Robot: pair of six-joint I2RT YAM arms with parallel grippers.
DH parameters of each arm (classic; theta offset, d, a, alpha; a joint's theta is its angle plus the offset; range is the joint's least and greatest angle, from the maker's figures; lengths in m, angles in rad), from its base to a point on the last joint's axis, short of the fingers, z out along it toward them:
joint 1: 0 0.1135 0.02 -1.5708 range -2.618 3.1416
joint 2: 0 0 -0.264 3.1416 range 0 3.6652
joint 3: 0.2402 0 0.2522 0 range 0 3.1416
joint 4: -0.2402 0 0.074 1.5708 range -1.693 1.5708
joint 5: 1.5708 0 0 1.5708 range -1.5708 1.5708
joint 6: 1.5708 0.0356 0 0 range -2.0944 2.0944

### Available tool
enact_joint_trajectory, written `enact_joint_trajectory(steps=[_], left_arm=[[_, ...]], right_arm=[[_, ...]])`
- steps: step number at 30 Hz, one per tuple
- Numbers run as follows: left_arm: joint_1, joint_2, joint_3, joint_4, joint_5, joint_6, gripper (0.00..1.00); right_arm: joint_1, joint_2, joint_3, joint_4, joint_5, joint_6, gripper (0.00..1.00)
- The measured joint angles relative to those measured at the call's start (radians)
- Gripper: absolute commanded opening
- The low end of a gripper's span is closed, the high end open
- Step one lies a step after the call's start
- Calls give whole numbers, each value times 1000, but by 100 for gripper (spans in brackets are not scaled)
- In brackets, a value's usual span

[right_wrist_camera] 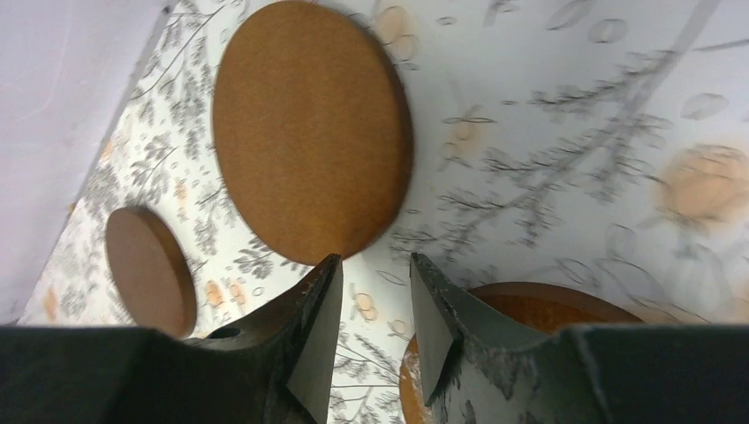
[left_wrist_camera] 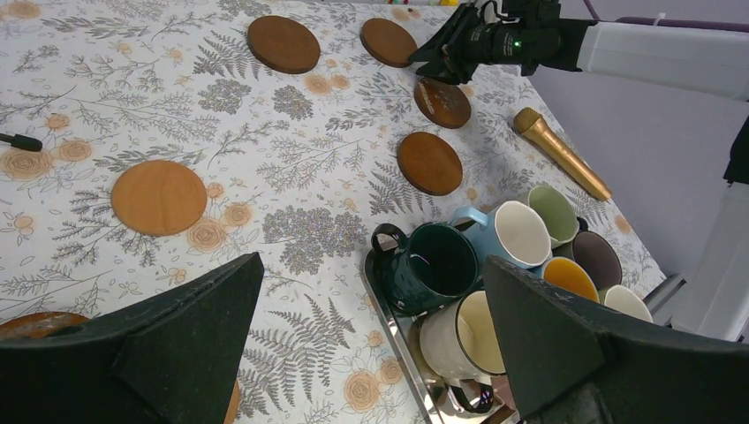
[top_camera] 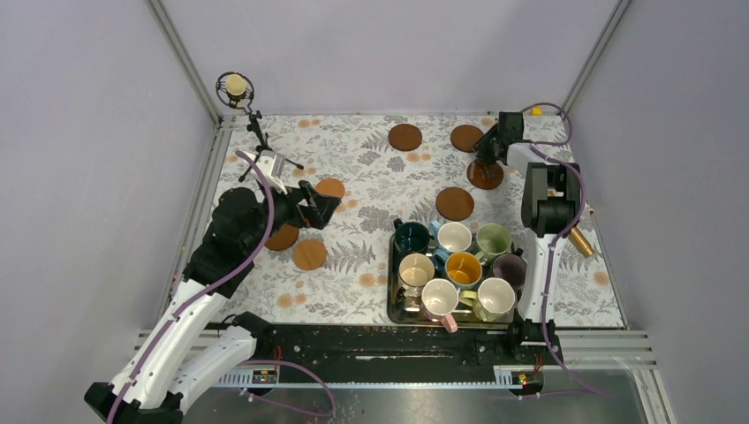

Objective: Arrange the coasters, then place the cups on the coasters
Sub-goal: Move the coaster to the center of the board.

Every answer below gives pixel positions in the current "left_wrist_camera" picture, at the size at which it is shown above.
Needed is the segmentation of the reddish brown coaster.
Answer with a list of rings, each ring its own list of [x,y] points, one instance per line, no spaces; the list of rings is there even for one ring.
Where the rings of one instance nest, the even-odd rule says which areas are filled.
[[[429,195],[448,195],[462,183],[463,166],[457,153],[429,132],[404,137],[397,149],[397,163],[406,180]]]

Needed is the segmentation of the orange brown coaster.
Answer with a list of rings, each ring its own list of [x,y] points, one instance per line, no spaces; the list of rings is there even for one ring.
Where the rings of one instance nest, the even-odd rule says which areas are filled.
[[[231,423],[228,365],[191,311],[30,314],[1,327],[1,420]]]

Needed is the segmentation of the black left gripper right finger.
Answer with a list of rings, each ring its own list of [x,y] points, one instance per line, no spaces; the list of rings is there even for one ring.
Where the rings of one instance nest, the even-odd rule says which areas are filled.
[[[524,421],[747,422],[745,344],[619,313],[499,256],[483,281]]]

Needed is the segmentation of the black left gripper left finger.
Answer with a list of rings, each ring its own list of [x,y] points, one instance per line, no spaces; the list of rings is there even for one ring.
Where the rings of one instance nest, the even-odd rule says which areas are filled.
[[[46,337],[5,339],[2,422],[223,422],[263,275],[244,254]]]

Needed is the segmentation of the light wooden coaster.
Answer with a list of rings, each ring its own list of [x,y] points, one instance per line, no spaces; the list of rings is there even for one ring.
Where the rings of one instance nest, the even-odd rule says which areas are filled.
[[[111,191],[111,206],[128,228],[163,237],[187,230],[203,215],[208,195],[200,177],[182,164],[146,161],[126,170]]]

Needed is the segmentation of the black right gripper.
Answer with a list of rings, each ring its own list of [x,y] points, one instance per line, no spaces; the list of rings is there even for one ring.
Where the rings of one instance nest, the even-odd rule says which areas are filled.
[[[580,72],[582,43],[597,22],[560,12],[557,1],[505,1],[501,11],[495,1],[463,3],[408,60],[425,63],[421,77],[448,85],[466,83],[480,64],[517,65],[523,76],[540,66]]]

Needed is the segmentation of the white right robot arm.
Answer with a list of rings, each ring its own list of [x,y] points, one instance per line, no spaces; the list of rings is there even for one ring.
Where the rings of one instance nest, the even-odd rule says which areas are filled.
[[[748,98],[748,28],[658,19],[564,19],[557,1],[469,1],[409,57],[422,77],[459,85],[481,64],[588,72]],[[674,329],[748,338],[748,131],[724,172],[727,189],[694,278],[670,313]]]

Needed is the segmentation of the scratched dark brown coaster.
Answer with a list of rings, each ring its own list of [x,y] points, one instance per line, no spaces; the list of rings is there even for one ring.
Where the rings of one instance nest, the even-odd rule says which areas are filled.
[[[471,104],[461,89],[434,79],[418,81],[414,100],[427,119],[443,128],[461,128],[472,115]]]

